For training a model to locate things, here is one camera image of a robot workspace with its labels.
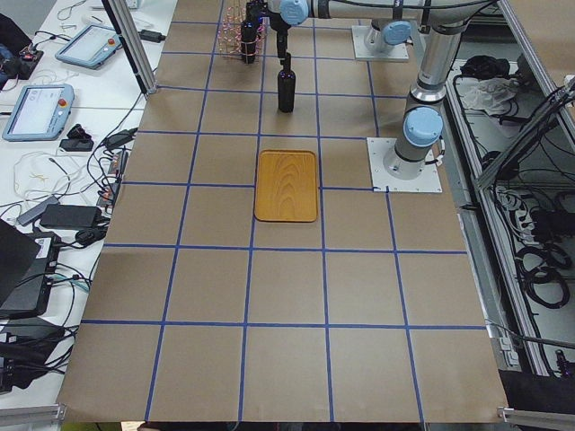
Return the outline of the black gripper basket side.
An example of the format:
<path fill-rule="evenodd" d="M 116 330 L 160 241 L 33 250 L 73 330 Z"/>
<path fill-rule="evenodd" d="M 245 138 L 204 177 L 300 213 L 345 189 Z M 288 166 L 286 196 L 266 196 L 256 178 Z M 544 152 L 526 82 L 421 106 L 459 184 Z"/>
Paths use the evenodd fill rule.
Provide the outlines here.
<path fill-rule="evenodd" d="M 279 1 L 248 1 L 246 3 L 245 19 L 257 21 L 267 17 L 271 28 L 277 33 L 277 56 L 281 64 L 286 59 L 288 49 L 288 24 L 279 14 Z"/>

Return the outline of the robot arm over basket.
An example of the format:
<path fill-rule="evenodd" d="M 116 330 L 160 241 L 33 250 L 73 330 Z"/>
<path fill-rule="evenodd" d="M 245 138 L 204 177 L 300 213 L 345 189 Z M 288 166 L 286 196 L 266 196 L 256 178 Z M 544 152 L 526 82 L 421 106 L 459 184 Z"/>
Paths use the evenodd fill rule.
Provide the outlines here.
<path fill-rule="evenodd" d="M 382 48 L 403 44 L 411 35 L 411 21 L 419 31 L 458 34 L 492 1 L 249 1 L 240 25 L 240 52 L 244 62 L 255 59 L 264 19 L 276 32 L 278 58 L 288 52 L 288 30 L 306 20 L 368 19 L 373 35 L 363 43 L 378 57 Z"/>

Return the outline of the robot arm over tray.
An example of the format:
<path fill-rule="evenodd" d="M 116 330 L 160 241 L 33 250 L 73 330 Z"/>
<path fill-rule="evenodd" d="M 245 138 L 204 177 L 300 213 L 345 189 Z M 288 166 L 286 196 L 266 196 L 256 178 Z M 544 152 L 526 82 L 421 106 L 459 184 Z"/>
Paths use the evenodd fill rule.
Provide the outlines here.
<path fill-rule="evenodd" d="M 402 123 L 402 134 L 394 144 L 404 178 L 419 174 L 429 149 L 443 131 L 439 113 L 447 90 L 447 76 L 455 59 L 464 26 L 438 25 L 427 38 L 420 70 L 411 86 Z"/>

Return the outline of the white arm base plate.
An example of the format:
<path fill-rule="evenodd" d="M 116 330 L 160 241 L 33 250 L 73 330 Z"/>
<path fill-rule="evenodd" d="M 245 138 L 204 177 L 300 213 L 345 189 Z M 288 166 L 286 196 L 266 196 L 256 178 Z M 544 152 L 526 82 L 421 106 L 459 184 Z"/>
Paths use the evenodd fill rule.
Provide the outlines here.
<path fill-rule="evenodd" d="M 411 36 L 407 21 L 389 22 L 378 30 L 373 25 L 351 27 L 355 59 L 362 61 L 407 62 L 406 42 Z"/>
<path fill-rule="evenodd" d="M 426 158 L 406 162 L 395 152 L 395 138 L 368 137 L 367 154 L 374 192 L 441 193 L 443 191 L 431 149 Z"/>

